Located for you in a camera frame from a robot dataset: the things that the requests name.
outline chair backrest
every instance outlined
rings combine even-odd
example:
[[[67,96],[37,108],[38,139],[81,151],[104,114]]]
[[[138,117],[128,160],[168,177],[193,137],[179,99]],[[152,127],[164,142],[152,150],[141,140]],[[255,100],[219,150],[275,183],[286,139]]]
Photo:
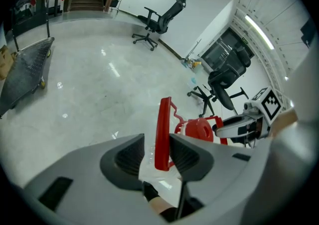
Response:
[[[186,0],[176,0],[175,4],[159,18],[159,31],[157,33],[163,34],[167,31],[169,22],[178,15],[186,7]]]
[[[248,68],[250,64],[251,61],[249,54],[244,47],[240,47],[236,51],[232,50],[224,65],[218,71],[212,72],[209,75],[208,80],[213,79],[216,75],[219,75],[222,72],[225,72],[222,77],[219,78],[218,83],[222,86],[222,88],[227,89],[246,72],[246,68]],[[233,67],[238,72],[239,76],[229,70],[228,65]]]

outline cardboard box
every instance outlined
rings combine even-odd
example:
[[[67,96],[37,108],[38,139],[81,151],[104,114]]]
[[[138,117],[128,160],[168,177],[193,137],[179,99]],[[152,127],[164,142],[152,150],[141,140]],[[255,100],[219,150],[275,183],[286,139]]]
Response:
[[[7,46],[4,45],[0,49],[0,80],[3,80],[7,77],[12,65],[13,58]]]

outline chair armrest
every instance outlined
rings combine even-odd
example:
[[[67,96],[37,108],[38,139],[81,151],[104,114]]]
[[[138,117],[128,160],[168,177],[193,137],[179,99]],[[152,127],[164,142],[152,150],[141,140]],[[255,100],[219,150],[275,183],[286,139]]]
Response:
[[[238,77],[240,77],[240,74],[237,72],[236,69],[234,69],[231,65],[227,64],[227,67]]]
[[[146,10],[149,11],[149,15],[148,15],[148,21],[147,21],[147,25],[149,25],[150,21],[151,21],[151,16],[152,16],[152,13],[155,13],[156,15],[158,15],[158,17],[161,17],[157,12],[155,12],[154,10],[152,9],[149,9],[147,7],[144,7]]]

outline red handle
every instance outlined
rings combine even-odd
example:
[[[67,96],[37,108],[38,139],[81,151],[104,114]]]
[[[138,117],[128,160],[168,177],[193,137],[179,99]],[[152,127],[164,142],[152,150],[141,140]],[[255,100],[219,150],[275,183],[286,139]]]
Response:
[[[177,107],[171,101],[171,97],[163,98],[160,101],[158,125],[156,128],[156,141],[155,141],[155,168],[168,171],[172,166],[168,163],[169,160],[169,115],[170,107],[175,109],[174,116],[180,122],[185,122],[183,118],[176,114]]]
[[[222,119],[221,119],[220,117],[218,117],[218,116],[206,117],[206,118],[204,118],[204,119],[206,119],[206,120],[207,120],[207,119],[215,119],[217,128],[221,128],[221,127],[224,126],[224,123],[223,123]],[[221,144],[228,145],[228,143],[227,143],[227,138],[220,138],[220,143],[221,143]]]

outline cart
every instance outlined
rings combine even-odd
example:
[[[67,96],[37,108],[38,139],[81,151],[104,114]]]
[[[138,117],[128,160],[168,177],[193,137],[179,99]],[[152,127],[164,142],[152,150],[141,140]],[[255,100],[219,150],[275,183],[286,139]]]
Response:
[[[54,37],[50,37],[48,7],[49,0],[46,0],[46,29],[48,37],[19,50],[15,29],[19,26],[15,24],[15,8],[29,3],[30,0],[16,0],[12,9],[12,34],[17,49],[16,60],[11,67],[4,82],[0,96],[0,118],[16,104],[30,93],[34,93],[38,87],[45,88],[45,80],[42,76],[46,59],[51,54],[51,45]]]

